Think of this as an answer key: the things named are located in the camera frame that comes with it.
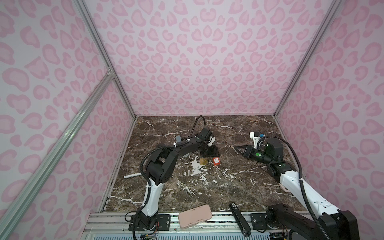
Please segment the red key fob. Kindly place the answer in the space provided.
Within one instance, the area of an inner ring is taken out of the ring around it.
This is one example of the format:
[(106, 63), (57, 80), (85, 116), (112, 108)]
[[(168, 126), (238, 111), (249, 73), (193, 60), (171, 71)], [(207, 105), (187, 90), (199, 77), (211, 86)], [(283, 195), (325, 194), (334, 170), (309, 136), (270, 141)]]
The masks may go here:
[(219, 166), (221, 164), (220, 158), (219, 157), (213, 158), (213, 164), (214, 166)]

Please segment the brass padlock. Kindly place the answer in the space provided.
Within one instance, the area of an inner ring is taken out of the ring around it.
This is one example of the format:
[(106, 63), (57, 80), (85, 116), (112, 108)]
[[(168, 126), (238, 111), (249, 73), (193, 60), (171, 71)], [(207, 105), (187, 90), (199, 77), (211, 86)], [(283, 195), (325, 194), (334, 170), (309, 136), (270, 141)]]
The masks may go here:
[(200, 158), (200, 165), (204, 166), (207, 165), (209, 162), (208, 158)]

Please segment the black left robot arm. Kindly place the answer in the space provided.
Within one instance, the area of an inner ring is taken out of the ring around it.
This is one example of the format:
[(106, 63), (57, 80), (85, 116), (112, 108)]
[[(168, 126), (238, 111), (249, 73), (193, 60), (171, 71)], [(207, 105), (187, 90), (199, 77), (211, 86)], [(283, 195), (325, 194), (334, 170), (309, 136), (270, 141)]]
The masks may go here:
[(213, 132), (203, 128), (199, 133), (191, 134), (172, 145), (158, 144), (143, 157), (140, 173), (147, 185), (143, 203), (133, 218), (135, 225), (145, 230), (155, 227), (161, 192), (164, 184), (172, 177), (178, 159), (195, 152), (203, 157), (219, 157), (215, 140)]

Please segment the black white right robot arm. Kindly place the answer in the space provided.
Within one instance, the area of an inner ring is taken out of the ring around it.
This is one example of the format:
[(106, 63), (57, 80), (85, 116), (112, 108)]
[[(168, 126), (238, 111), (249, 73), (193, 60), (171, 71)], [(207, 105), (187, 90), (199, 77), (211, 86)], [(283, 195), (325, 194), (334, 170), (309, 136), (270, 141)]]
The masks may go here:
[(303, 178), (303, 168), (294, 154), (295, 170), (283, 160), (283, 145), (293, 147), (285, 140), (276, 138), (279, 143), (269, 143), (269, 137), (261, 138), (255, 145), (235, 146), (234, 150), (244, 158), (267, 167), (271, 177), (308, 210), (308, 219), (286, 204), (268, 207), (267, 223), (281, 224), (289, 228), (290, 234), (297, 233), (306, 240), (358, 240), (360, 239), (358, 220), (350, 211), (342, 211), (327, 201)]

